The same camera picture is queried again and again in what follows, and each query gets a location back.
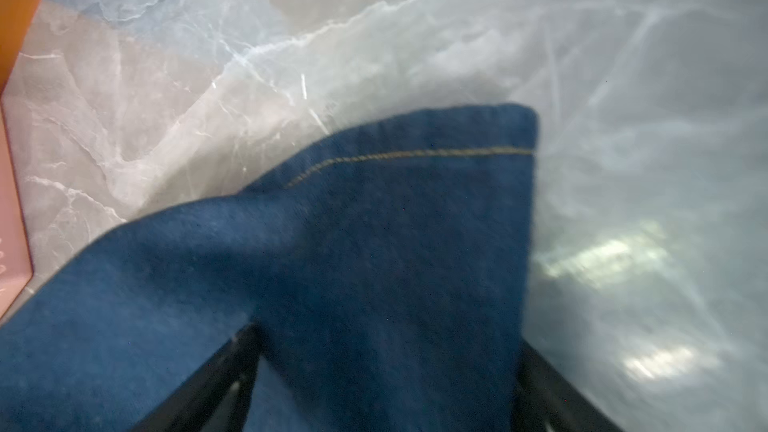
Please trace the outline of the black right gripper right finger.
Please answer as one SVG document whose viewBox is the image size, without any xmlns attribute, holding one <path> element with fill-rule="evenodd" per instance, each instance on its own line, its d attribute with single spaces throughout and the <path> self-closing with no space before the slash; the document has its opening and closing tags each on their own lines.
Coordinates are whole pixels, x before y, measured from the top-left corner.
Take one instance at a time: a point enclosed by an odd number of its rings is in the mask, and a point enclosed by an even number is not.
<svg viewBox="0 0 768 432">
<path fill-rule="evenodd" d="M 621 428 L 523 341 L 512 408 L 512 430 L 620 432 Z"/>
</svg>

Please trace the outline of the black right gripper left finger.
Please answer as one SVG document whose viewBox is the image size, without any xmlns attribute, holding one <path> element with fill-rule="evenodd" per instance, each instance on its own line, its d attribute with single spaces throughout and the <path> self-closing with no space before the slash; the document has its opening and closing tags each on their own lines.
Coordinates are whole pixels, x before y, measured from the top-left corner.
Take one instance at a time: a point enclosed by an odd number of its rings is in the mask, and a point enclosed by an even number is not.
<svg viewBox="0 0 768 432">
<path fill-rule="evenodd" d="M 244 430 L 260 357 L 254 324 L 242 328 L 134 431 Z"/>
</svg>

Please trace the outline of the dark navy skirt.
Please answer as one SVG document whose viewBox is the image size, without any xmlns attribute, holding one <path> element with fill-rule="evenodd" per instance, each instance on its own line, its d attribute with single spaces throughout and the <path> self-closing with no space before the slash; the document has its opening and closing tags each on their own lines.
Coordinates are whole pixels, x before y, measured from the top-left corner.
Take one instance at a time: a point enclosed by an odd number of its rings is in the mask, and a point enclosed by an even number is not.
<svg viewBox="0 0 768 432">
<path fill-rule="evenodd" d="M 124 431 L 257 328 L 249 431 L 507 431 L 538 117 L 422 110 L 123 224 L 1 329 L 5 431 Z"/>
</svg>

